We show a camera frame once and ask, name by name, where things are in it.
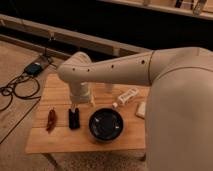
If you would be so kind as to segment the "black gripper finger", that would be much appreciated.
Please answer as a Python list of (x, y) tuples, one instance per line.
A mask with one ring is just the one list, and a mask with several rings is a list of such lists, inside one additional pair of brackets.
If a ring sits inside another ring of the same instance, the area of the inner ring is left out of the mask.
[(75, 122), (74, 122), (75, 129), (80, 128), (79, 108), (75, 108), (74, 119), (75, 119)]
[(69, 118), (69, 128), (74, 129), (75, 128), (75, 120), (74, 120), (74, 114), (71, 109), (68, 110), (68, 118)]

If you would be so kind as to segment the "beige cylindrical gripper body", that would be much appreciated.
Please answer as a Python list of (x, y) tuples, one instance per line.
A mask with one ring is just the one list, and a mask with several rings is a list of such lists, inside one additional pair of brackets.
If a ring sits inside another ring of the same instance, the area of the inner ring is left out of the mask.
[(91, 100), (91, 90), (89, 84), (72, 83), (69, 85), (70, 99), (75, 104), (87, 103)]

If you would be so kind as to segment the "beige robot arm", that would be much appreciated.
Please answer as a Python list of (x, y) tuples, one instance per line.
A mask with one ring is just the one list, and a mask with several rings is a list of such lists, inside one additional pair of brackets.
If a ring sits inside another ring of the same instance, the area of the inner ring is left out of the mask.
[(213, 52), (154, 50), (93, 62), (77, 52), (57, 71), (71, 100), (90, 99), (90, 82), (148, 86), (148, 171), (213, 171)]

